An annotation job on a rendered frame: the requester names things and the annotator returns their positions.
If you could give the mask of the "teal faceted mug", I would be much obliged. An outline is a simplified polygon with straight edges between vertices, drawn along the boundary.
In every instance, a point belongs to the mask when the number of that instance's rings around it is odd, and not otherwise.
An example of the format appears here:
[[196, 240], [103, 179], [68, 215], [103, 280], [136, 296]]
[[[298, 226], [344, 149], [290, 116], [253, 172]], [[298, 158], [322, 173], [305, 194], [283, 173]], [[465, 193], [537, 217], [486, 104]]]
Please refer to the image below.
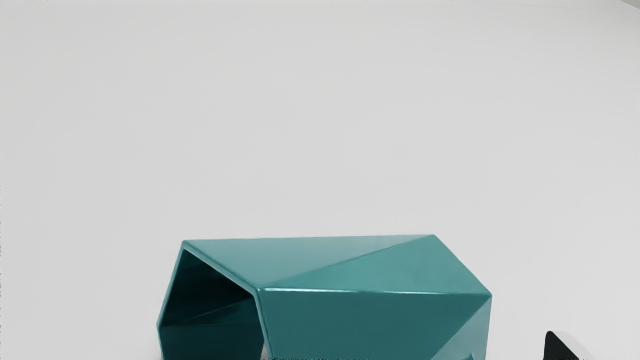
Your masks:
[[436, 235], [182, 242], [162, 360], [486, 360], [491, 292]]

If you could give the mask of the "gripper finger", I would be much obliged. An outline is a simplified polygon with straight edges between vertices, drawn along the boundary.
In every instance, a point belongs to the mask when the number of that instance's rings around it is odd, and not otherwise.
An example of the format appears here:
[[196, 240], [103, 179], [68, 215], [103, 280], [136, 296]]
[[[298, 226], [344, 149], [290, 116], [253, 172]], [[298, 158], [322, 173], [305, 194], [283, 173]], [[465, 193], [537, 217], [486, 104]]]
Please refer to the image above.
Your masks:
[[546, 331], [542, 360], [593, 360], [593, 355], [564, 330]]

